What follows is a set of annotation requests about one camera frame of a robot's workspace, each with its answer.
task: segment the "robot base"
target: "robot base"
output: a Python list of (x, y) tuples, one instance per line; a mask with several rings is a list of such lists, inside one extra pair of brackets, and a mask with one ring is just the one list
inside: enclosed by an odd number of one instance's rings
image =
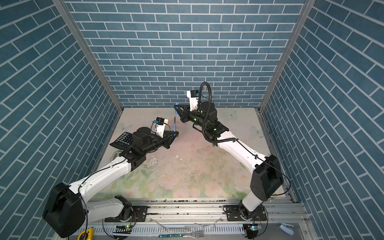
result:
[[(132, 216), (135, 216), (136, 213), (136, 222), (145, 222), (145, 219), (147, 217), (147, 206), (132, 206)], [(105, 222), (122, 222), (120, 221), (119, 217), (108, 217), (104, 219)]]
[(251, 219), (244, 219), (239, 211), (239, 205), (225, 205), (224, 206), (224, 211), (227, 216), (227, 221), (228, 222), (237, 222), (237, 221), (266, 221), (266, 212), (264, 210), (264, 207), (258, 206), (252, 213), (255, 214), (254, 217)]

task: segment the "floral tabletop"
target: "floral tabletop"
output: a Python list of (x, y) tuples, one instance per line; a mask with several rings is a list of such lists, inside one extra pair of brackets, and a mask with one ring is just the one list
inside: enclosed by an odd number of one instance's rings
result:
[[(150, 127), (156, 117), (168, 118), (173, 127), (172, 108), (126, 108), (111, 142), (123, 132)], [(253, 108), (217, 108), (219, 121), (256, 151), (270, 155), (256, 112)], [(147, 154), (146, 161), (133, 172), (105, 187), (94, 199), (122, 195), (134, 198), (243, 198), (250, 191), (252, 174), (231, 154), (204, 140), (191, 122), (182, 123), (176, 116), (179, 137), (170, 149), (164, 147)], [(120, 151), (111, 146), (101, 160), (105, 166)]]

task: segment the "fork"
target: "fork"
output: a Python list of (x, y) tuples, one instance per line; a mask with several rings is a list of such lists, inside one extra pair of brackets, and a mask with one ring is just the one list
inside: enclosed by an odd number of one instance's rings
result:
[(204, 237), (204, 230), (193, 231), (191, 233), (174, 233), (174, 234), (160, 234), (159, 235), (159, 238), (169, 238), (169, 237), (199, 238), (199, 237)]

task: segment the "black mounting plate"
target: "black mounting plate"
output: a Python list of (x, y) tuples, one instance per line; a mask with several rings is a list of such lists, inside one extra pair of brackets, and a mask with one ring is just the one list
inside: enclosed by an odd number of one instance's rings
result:
[[(145, 222), (145, 218), (147, 217), (147, 206), (132, 206), (133, 215), (136, 213), (136, 222)], [(121, 222), (119, 217), (109, 217), (104, 219), (104, 222)]]
[[(226, 212), (227, 221), (228, 222), (237, 222), (244, 221), (244, 219), (240, 216), (238, 205), (225, 205), (224, 211)], [(258, 206), (256, 209), (256, 215), (260, 217), (260, 221), (266, 221), (266, 213), (262, 206)]]

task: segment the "blue brick wallpaper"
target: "blue brick wallpaper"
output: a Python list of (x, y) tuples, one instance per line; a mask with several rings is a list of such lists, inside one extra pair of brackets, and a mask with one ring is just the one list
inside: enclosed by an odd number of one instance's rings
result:
[(258, 107), (305, 0), (67, 0), (124, 107)]
[(45, 239), (52, 186), (88, 175), (117, 117), (51, 0), (0, 0), (0, 239)]
[(317, 0), (263, 113), (320, 239), (384, 239), (384, 2)]

